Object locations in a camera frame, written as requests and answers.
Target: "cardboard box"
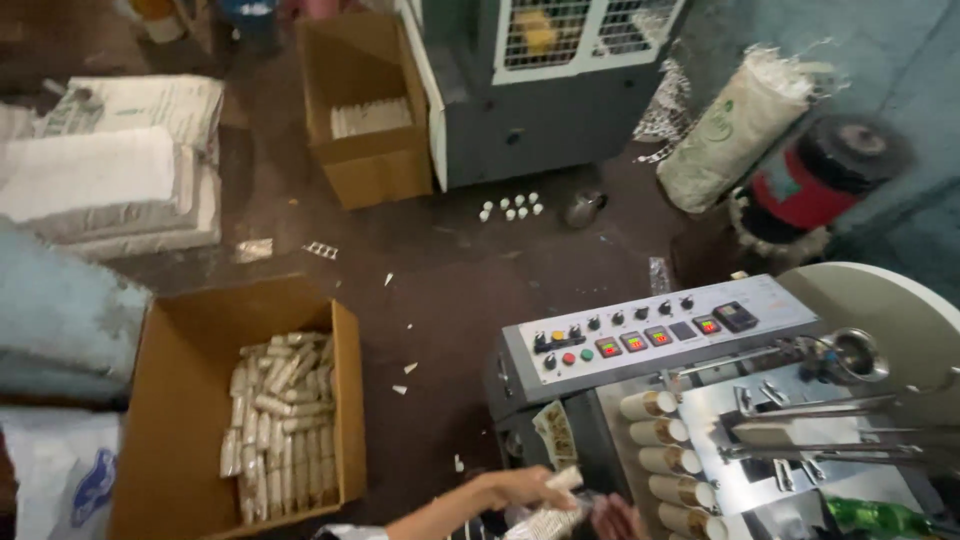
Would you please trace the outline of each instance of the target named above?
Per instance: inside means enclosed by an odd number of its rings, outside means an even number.
[[[337,504],[243,526],[236,479],[220,479],[230,375],[243,345],[332,331]],[[304,276],[156,300],[147,312],[113,485],[114,540],[235,538],[334,512],[367,486],[356,317]]]
[[[399,20],[375,12],[302,17],[297,41],[310,151],[345,209],[433,192],[426,95]],[[330,110],[406,97],[414,125],[333,139]]]

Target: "blue bucket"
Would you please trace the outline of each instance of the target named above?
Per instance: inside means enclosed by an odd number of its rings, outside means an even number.
[[[217,0],[220,10],[233,28],[260,53],[280,48],[276,26],[277,0]]]

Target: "concrete floor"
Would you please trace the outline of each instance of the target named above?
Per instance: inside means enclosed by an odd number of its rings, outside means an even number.
[[[121,25],[110,39],[123,32]],[[89,30],[84,36],[106,39]],[[108,66],[111,72],[143,72],[129,47],[84,46],[58,71],[89,72],[92,63],[97,71],[114,61],[120,67]],[[306,151],[294,48],[235,62],[226,74],[222,244],[109,266],[158,295],[304,273],[357,315],[369,492],[333,521],[385,524],[429,502],[462,480],[455,454],[468,470],[498,467],[479,379],[498,330],[649,295],[648,258],[667,257],[684,224],[664,202],[653,167],[633,163],[650,151],[634,143],[596,166],[346,212]],[[572,231],[560,212],[584,187],[606,192],[610,203],[591,227]],[[546,206],[541,216],[508,223],[495,213],[486,224],[476,217],[484,201],[533,190]],[[274,257],[234,263],[233,246],[255,238],[272,238]],[[313,241],[339,248],[337,260],[300,248]],[[404,375],[412,362],[419,368]],[[391,390],[394,384],[408,386],[407,394]],[[318,523],[262,537],[309,537]]]

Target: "metal grille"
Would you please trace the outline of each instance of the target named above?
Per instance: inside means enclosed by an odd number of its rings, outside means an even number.
[[[518,70],[570,63],[589,7],[589,0],[512,0],[504,66]]]
[[[610,0],[593,56],[624,55],[661,45],[675,4],[676,0]]]

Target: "stack of paper cups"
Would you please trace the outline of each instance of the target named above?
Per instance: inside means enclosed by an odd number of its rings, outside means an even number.
[[[659,475],[696,475],[704,470],[696,452],[679,446],[644,448],[638,457],[644,469]]]
[[[723,520],[698,508],[680,508],[663,503],[657,514],[670,530],[695,540],[727,540],[727,526]]]
[[[658,418],[677,410],[677,398],[670,392],[651,390],[627,396],[620,402],[620,413],[629,420]]]
[[[630,425],[630,437],[641,446],[670,446],[690,439],[680,420],[660,418]]]
[[[648,481],[650,492],[661,501],[691,508],[713,508],[717,501],[710,484],[697,479],[652,475]]]

